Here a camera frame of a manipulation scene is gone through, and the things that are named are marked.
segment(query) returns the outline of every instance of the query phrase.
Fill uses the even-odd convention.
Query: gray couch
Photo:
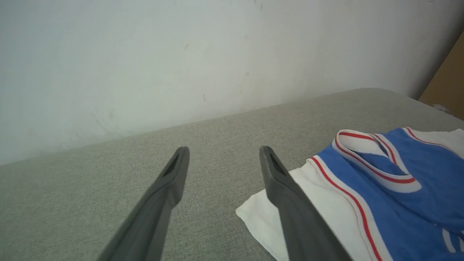
[[[399,94],[358,89],[0,166],[0,260],[94,260],[178,146],[191,159],[164,260],[272,260],[235,209],[264,188],[258,148],[291,170],[340,129],[464,129]]]

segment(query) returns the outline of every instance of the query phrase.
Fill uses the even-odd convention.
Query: blue jersey
[[[409,128],[341,130],[309,162],[353,205],[375,260],[464,259],[464,160]]]

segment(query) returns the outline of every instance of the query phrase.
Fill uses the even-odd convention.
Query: blue fabric
[[[385,137],[422,185],[419,191],[399,193],[385,188],[332,146],[318,156],[366,201],[394,260],[463,260],[458,235],[464,230],[464,160],[442,147],[416,141],[402,129]],[[405,175],[386,157],[357,154],[384,172]],[[456,253],[448,250],[442,228],[450,231]]]
[[[417,192],[387,190],[387,193],[430,222],[460,234],[464,230],[464,160],[446,148],[410,138],[403,129],[384,136],[395,146],[409,173],[422,186]],[[380,170],[403,174],[384,157],[362,157]]]

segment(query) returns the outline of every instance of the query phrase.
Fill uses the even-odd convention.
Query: white trim
[[[403,160],[401,159],[401,156],[398,152],[398,150],[395,148],[395,146],[387,139],[385,136],[382,134],[374,134],[373,137],[379,141],[380,144],[386,144],[386,151],[388,154],[388,157],[390,160],[396,164],[404,173],[409,174],[409,171],[407,170]]]
[[[314,161],[317,160],[317,162],[321,165],[321,168],[327,175],[327,177],[322,173],[322,170],[319,168],[317,163]],[[325,162],[319,157],[319,156],[314,156],[312,158],[307,159],[307,162],[309,162],[317,171],[317,173],[320,175],[322,180],[331,188],[333,188],[335,191],[339,192],[341,195],[343,195],[353,206],[354,211],[356,213],[357,221],[358,221],[358,226],[362,235],[362,238],[364,242],[366,243],[367,249],[369,250],[369,253],[372,257],[373,260],[377,260],[377,256],[374,252],[374,247],[377,250],[377,253],[379,254],[380,258],[385,261],[393,260],[387,246],[385,245],[382,236],[380,234],[379,229],[377,228],[377,225],[374,220],[374,216],[369,208],[369,205],[366,203],[364,198],[359,195],[355,190],[347,186],[344,182],[342,182],[337,176],[328,168],[328,166],[325,164]],[[338,187],[334,186],[328,179],[330,179],[333,183],[335,183],[339,188],[345,190],[340,190]],[[361,213],[361,209],[358,207],[358,204],[356,204],[355,200],[350,197],[347,193],[351,194],[352,197],[354,197],[359,205],[362,208],[362,211],[364,213],[364,217],[366,218],[366,223],[367,223],[367,228],[369,230],[370,238],[372,239],[374,243],[374,247],[372,246],[371,242],[369,241],[369,236],[367,235],[367,231],[364,227],[364,222],[363,222],[363,217]]]
[[[403,130],[411,139],[414,139],[414,140],[416,140],[416,141],[418,141],[418,142],[421,142],[421,143],[423,143],[423,144],[428,144],[428,145],[434,145],[434,146],[442,147],[442,148],[447,149],[447,150],[451,151],[452,153],[454,153],[454,154],[456,154],[456,155],[459,156],[458,153],[454,152],[452,149],[448,148],[446,145],[437,143],[436,140],[433,140],[433,142],[432,142],[432,141],[426,141],[426,140],[421,140],[421,139],[419,139],[417,136],[420,136],[419,133],[421,133],[421,131],[413,130],[413,129],[409,128],[409,127],[404,127],[404,128],[402,128],[402,130]]]
[[[451,243],[450,233],[446,229],[442,228],[442,235],[443,235],[443,240],[445,241],[445,245],[448,251],[450,253],[456,253],[456,249],[454,249],[454,246]]]
[[[343,146],[349,150],[387,157],[370,134],[355,130],[340,130],[337,136]]]
[[[357,155],[356,153],[348,150],[343,146],[343,144],[338,140],[338,135],[335,137],[335,139],[332,141],[332,147],[345,159],[353,162],[354,164],[358,165],[360,168],[362,168],[364,171],[366,171],[372,178],[374,178],[376,181],[378,181],[380,184],[385,186],[387,189],[396,191],[396,192],[401,192],[401,193],[410,193],[410,192],[415,192],[418,191],[419,189],[422,188],[420,183],[414,179],[414,177],[406,173],[406,175],[399,176],[399,175],[392,175],[389,173],[386,173],[374,166],[372,166],[370,163],[368,163],[366,160],[364,160],[362,157]],[[409,183],[401,183],[404,180],[411,180],[414,179],[414,181],[409,182]]]
[[[459,248],[461,249],[461,252],[464,252],[464,241],[462,238],[459,238]]]

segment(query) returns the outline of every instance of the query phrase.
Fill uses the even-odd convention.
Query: white wall
[[[455,0],[0,3],[0,164],[360,88],[412,95]]]

